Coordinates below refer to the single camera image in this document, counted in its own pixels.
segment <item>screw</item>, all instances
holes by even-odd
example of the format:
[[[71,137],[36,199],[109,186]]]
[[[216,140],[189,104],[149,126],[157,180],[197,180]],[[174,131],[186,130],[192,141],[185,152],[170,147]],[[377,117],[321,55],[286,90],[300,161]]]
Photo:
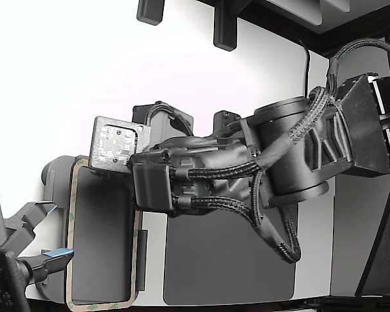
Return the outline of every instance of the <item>screw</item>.
[[[170,159],[170,152],[166,149],[165,151],[163,151],[162,153],[162,159],[164,161],[169,161]]]

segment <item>black wall mount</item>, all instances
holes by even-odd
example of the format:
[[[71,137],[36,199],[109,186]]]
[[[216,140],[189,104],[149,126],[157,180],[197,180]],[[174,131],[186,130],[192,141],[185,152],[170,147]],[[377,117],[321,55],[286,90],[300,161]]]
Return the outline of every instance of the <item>black wall mount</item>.
[[[163,19],[164,0],[139,0],[137,19],[156,26]]]
[[[226,51],[237,47],[237,18],[252,0],[216,0],[214,5],[214,46]],[[139,0],[137,19],[158,25],[163,19],[164,0]]]
[[[252,0],[198,0],[214,7],[214,45],[226,51],[237,47],[237,18],[282,36],[294,43],[298,39],[309,50],[332,57],[340,48],[359,38],[390,35],[390,5],[360,16],[322,34]],[[137,19],[151,25],[162,21],[164,0],[139,0]]]

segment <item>white backdrop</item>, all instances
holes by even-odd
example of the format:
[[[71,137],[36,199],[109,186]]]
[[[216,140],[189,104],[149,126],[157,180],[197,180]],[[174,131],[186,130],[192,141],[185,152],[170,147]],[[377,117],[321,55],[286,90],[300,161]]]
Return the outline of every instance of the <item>white backdrop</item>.
[[[238,48],[229,53],[213,45],[210,6],[166,0],[163,22],[154,27],[137,21],[137,4],[0,1],[4,217],[42,199],[40,174],[49,161],[88,154],[97,115],[131,120],[134,105],[162,100],[195,118],[196,135],[208,135],[217,111],[248,116],[302,95],[305,53],[299,45],[239,20]],[[312,53],[310,88],[324,85],[327,67],[327,59]],[[58,226],[52,217],[42,222],[25,254],[52,249]]]

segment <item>black bracket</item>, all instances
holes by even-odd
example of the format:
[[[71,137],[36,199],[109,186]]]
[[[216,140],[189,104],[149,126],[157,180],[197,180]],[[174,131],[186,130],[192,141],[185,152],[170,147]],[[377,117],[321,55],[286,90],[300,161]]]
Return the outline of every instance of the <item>black bracket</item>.
[[[214,46],[226,51],[237,47],[237,17],[252,0],[217,0],[214,13]]]
[[[252,0],[216,0],[214,46],[226,51],[237,47],[237,17]],[[139,0],[137,19],[158,25],[163,19],[164,0]]]
[[[150,25],[158,25],[163,19],[164,0],[139,0],[137,19]]]

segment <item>robotic arm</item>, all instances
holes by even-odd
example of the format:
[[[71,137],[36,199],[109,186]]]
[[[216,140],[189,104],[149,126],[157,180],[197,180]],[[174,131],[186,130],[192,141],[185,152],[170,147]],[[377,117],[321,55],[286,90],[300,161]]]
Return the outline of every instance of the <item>robotic arm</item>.
[[[169,216],[231,211],[284,261],[297,262],[300,245],[289,204],[324,194],[326,180],[338,174],[390,174],[390,77],[366,74],[336,84],[345,55],[371,45],[390,52],[379,40],[352,42],[333,58],[326,88],[316,87],[309,99],[257,109],[205,138],[192,136],[173,108],[154,105],[148,116],[168,107],[188,136],[131,156],[136,209]],[[287,242],[261,212],[270,207],[279,209]]]

